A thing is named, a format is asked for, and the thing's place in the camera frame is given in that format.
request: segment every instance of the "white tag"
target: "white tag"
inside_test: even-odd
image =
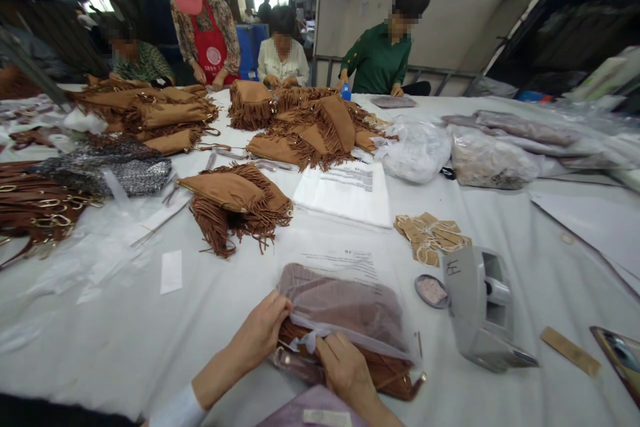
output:
[[[353,427],[351,415],[348,412],[334,412],[332,410],[305,409],[302,413],[305,424],[317,424],[327,427]]]
[[[162,254],[160,295],[182,288],[182,250]]]

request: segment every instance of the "tag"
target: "tag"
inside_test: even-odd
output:
[[[348,412],[334,412],[332,410],[304,409],[302,421],[305,424],[316,424],[326,427],[353,427],[351,415]]]
[[[580,367],[589,377],[596,377],[600,371],[600,362],[591,357],[588,352],[582,350],[571,340],[551,327],[545,328],[540,338],[546,344],[556,349],[562,356],[568,358]]]

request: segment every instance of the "stack of bags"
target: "stack of bags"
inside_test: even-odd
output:
[[[382,135],[369,114],[332,89],[300,88],[269,92],[262,83],[236,81],[231,86],[231,127],[265,129],[247,146],[257,157],[284,161],[304,170],[352,159],[351,150],[375,149]]]
[[[195,194],[191,211],[205,241],[220,257],[235,252],[229,231],[239,241],[244,235],[255,238],[263,253],[267,240],[275,238],[276,226],[291,221],[291,200],[254,163],[205,170],[178,184]]]
[[[202,85],[155,89],[137,81],[95,82],[71,98],[85,113],[108,122],[107,131],[124,131],[163,155],[188,152],[218,117]]]

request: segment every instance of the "shirt sleeve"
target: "shirt sleeve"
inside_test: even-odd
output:
[[[235,22],[231,14],[229,6],[221,0],[219,2],[219,16],[222,17],[218,21],[218,26],[225,38],[227,46],[227,59],[225,60],[224,69],[229,75],[237,75],[240,70],[240,43],[238,42],[238,32],[235,29]]]
[[[405,76],[407,74],[407,68],[409,67],[410,52],[411,52],[411,48],[408,48],[407,52],[402,57],[400,68],[398,68],[398,72],[396,72],[395,77],[393,78],[393,82],[391,83],[391,86],[393,86],[394,83],[399,83],[400,85],[402,85],[402,83],[404,82]]]
[[[347,75],[349,77],[351,77],[354,70],[356,69],[356,67],[358,66],[358,64],[363,58],[364,48],[367,44],[368,32],[369,31],[367,30],[362,35],[360,35],[360,38],[358,38],[358,40],[355,41],[353,46],[350,48],[350,50],[347,52],[345,57],[342,59],[342,65],[340,65],[340,72],[342,72],[342,70],[344,69],[347,69]]]
[[[264,82],[265,77],[267,76],[267,66],[265,65],[265,56],[267,49],[266,45],[267,40],[262,40],[260,42],[260,52],[258,52],[258,80]]]
[[[158,50],[158,47],[154,45],[149,46],[149,61],[152,62],[156,71],[158,72],[159,77],[168,77],[172,81],[175,81],[175,75],[173,74],[173,70],[169,66],[167,59],[165,56]]]
[[[178,45],[180,46],[180,53],[185,62],[189,63],[191,60],[198,61],[198,55],[195,52],[195,41],[193,40],[193,34],[185,25],[186,15],[180,12],[175,2],[171,0],[171,16],[173,18],[173,26],[175,27],[175,35],[178,37]]]
[[[309,82],[309,63],[307,62],[305,49],[296,40],[292,39],[291,41],[296,42],[298,45],[296,48],[298,56],[298,76],[296,77],[296,80],[298,81],[299,86],[306,87]]]

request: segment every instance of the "white tablecloth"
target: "white tablecloth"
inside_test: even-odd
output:
[[[219,98],[229,104],[228,91]],[[536,115],[534,107],[491,98],[416,97],[418,108],[402,112],[383,112],[360,95],[354,100],[382,118],[398,113],[470,114],[479,108]],[[212,141],[245,146],[252,133],[226,128],[228,123],[222,111],[214,126],[223,133]],[[202,168],[207,158],[208,152],[194,151],[173,161],[178,168]],[[219,157],[216,166],[224,163],[228,159]],[[266,174],[286,195],[293,195],[298,173]],[[638,409],[589,331],[589,326],[603,326],[640,339],[640,304],[597,254],[579,240],[563,242],[563,227],[535,207],[527,192],[601,196],[630,209],[640,207],[640,197],[620,187],[551,180],[535,181],[522,191],[476,189],[441,175],[427,185],[387,176],[387,187],[393,215],[428,211],[455,220],[475,245],[502,254],[515,300],[515,343],[541,363],[540,369],[497,375],[462,358],[447,312],[425,305],[413,287],[419,274],[442,278],[442,271],[413,261],[408,242],[395,230],[362,231],[372,242],[385,244],[421,332],[426,384],[412,402],[383,397],[406,425],[640,425]],[[294,213],[291,227],[357,233],[354,227],[300,213]],[[117,412],[134,420],[148,416],[230,340],[253,306],[273,289],[282,267],[277,262],[278,237],[264,256],[249,238],[228,260],[200,253],[208,245],[188,209],[156,235],[159,242],[153,244],[151,262],[133,285],[126,288],[114,278],[101,297],[81,305],[76,305],[82,290],[77,286],[17,307],[20,295],[50,267],[46,260],[23,260],[2,272],[0,305],[13,313],[10,319],[5,314],[0,329],[9,320],[24,322],[46,312],[55,316],[24,348],[0,355],[0,391]],[[0,256],[8,254],[4,250]],[[182,250],[183,288],[160,296],[161,255],[173,250]],[[538,335],[545,326],[596,357],[603,364],[600,377],[590,379],[543,344]],[[223,397],[205,425],[252,426],[305,388],[262,365]]]

